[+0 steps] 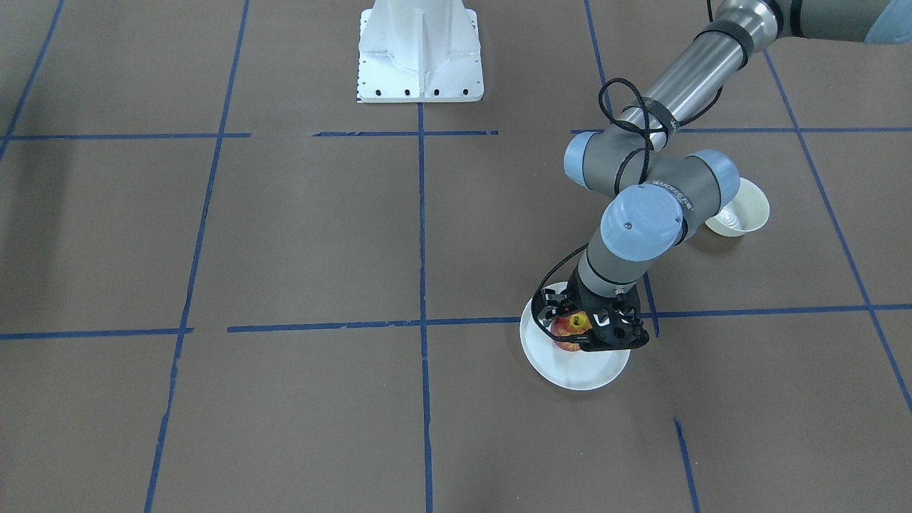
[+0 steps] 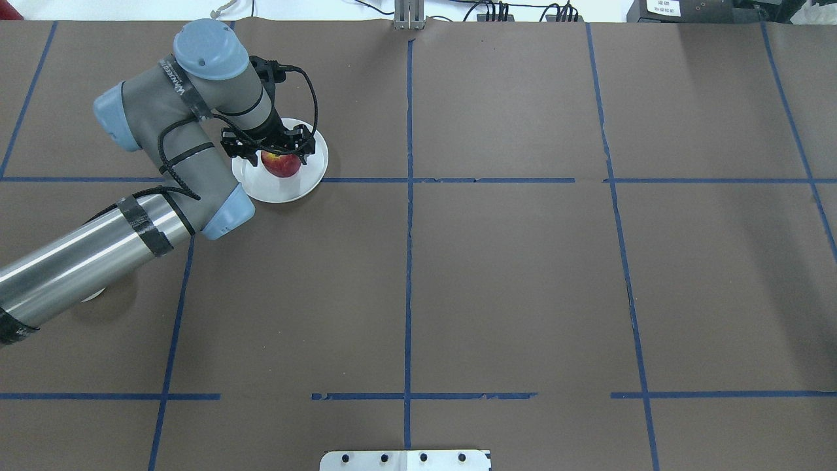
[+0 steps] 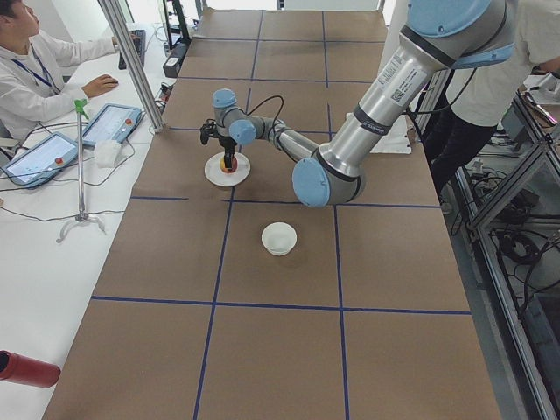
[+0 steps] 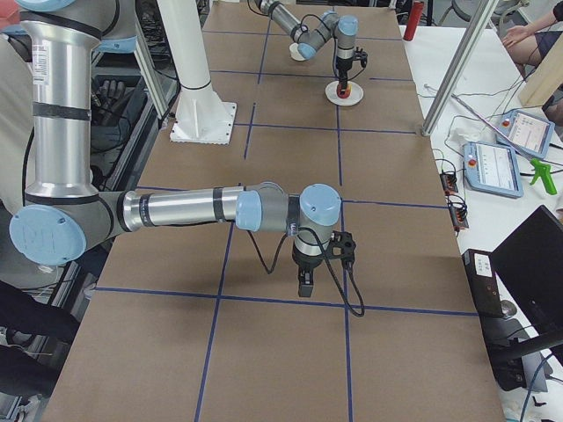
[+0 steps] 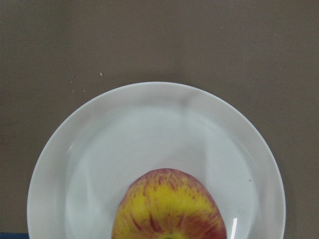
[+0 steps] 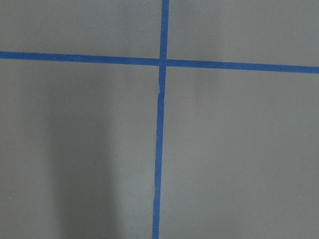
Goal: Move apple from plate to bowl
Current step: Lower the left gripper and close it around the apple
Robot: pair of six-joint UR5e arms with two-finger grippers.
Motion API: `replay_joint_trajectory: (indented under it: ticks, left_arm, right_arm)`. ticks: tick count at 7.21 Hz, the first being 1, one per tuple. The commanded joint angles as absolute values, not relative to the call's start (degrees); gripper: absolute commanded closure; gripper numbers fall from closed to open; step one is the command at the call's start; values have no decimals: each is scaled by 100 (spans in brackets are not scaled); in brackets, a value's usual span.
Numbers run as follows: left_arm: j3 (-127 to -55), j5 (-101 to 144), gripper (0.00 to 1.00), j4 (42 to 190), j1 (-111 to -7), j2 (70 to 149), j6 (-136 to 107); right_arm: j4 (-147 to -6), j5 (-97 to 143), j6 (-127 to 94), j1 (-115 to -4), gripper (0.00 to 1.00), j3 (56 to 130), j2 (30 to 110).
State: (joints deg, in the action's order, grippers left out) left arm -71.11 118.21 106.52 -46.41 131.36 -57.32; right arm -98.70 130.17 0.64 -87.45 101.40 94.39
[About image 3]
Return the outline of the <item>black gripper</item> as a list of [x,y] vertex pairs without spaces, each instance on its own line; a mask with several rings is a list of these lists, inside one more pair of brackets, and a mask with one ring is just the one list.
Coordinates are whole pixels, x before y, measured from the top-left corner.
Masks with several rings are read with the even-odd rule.
[[220,145],[224,148],[223,166],[226,169],[234,166],[235,141],[230,136],[220,136]]

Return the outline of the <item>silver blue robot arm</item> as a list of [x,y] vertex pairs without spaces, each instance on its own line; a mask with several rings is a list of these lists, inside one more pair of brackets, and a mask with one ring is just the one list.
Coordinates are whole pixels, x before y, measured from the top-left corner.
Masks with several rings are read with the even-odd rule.
[[316,144],[277,118],[243,112],[226,88],[213,94],[214,117],[201,127],[200,141],[218,139],[231,165],[236,145],[266,140],[295,161],[292,188],[302,204],[354,200],[365,186],[361,163],[434,73],[511,56],[517,10],[516,1],[410,1],[399,46],[328,143]]

